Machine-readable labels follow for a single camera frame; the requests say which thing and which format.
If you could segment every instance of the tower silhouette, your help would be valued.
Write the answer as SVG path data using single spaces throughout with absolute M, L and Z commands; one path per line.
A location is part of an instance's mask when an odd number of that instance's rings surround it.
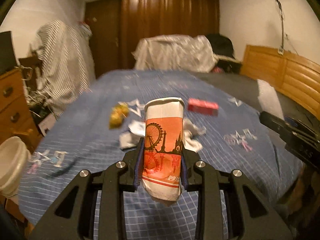
M 161 153 L 165 153 L 165 150 L 164 150 L 165 146 L 164 146 L 164 144 L 165 144 L 165 136 L 166 136 L 166 135 L 167 135 L 167 133 L 164 131 L 164 133 L 163 133 L 163 142 L 162 142 L 161 149 L 160 149 L 160 151 L 159 151 L 159 152 L 161 152 Z
M 181 141 L 181 133 L 179 133 L 179 138 L 176 140 L 176 146 L 175 146 L 175 150 L 177 152 L 179 152 L 181 150 L 181 145 L 182 145 L 182 141 Z

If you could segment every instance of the wardrobe door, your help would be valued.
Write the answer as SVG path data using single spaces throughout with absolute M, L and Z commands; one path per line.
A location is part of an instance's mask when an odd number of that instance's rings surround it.
M 218 33 L 219 0 L 122 0 L 120 22 L 121 66 L 131 69 L 142 38 Z
M 121 0 L 98 0 L 86 4 L 85 19 L 92 31 L 90 49 L 96 78 L 119 68 Z

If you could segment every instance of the plaid pattern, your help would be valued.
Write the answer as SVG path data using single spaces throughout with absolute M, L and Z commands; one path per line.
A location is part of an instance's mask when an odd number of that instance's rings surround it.
M 128 131 L 132 120 L 143 119 L 130 113 L 120 129 L 109 130 L 111 108 L 118 101 L 130 102 L 137 98 L 140 103 L 146 103 L 163 97 L 181 97 L 186 103 L 189 98 L 218 103 L 218 116 L 184 112 L 185 117 L 195 125 L 207 129 L 206 134 L 197 137 L 203 145 L 199 152 L 201 159 L 221 171 L 242 170 L 272 203 L 297 178 L 301 161 L 283 147 L 271 143 L 268 130 L 260 124 L 257 111 L 250 106 L 237 106 L 229 101 L 231 96 L 186 72 L 112 71 L 102 76 L 68 107 L 39 145 L 37 151 L 50 151 L 47 155 L 49 160 L 43 161 L 35 174 L 25 172 L 23 175 L 19 204 L 25 217 L 36 224 L 82 169 L 101 171 L 123 158 L 119 135 Z M 241 144 L 233 145 L 225 139 L 225 135 L 236 135 L 236 132 L 244 136 L 246 129 L 254 135 L 246 138 L 252 151 L 248 152 Z M 51 162 L 55 151 L 67 152 L 60 168 Z M 223 195 L 221 202 L 227 237 Z M 98 235 L 99 206 L 100 198 L 96 207 L 95 237 Z M 139 187 L 135 193 L 124 194 L 124 208 L 128 239 L 194 239 L 196 192 L 183 192 L 176 204 L 165 207 L 151 200 Z

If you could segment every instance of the wooden headboard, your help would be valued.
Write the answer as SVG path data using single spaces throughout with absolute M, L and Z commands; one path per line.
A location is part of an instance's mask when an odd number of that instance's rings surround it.
M 262 79 L 320 120 L 320 65 L 285 51 L 247 45 L 242 75 Z
M 121 68 L 134 67 L 131 54 L 142 38 L 163 34 L 195 37 L 219 33 L 219 0 L 122 0 Z

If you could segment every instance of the crushed paper cup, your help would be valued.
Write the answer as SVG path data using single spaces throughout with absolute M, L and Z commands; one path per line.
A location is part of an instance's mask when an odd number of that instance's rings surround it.
M 170 205 L 181 194 L 183 136 L 181 98 L 160 98 L 145 106 L 146 135 L 142 185 L 152 199 Z

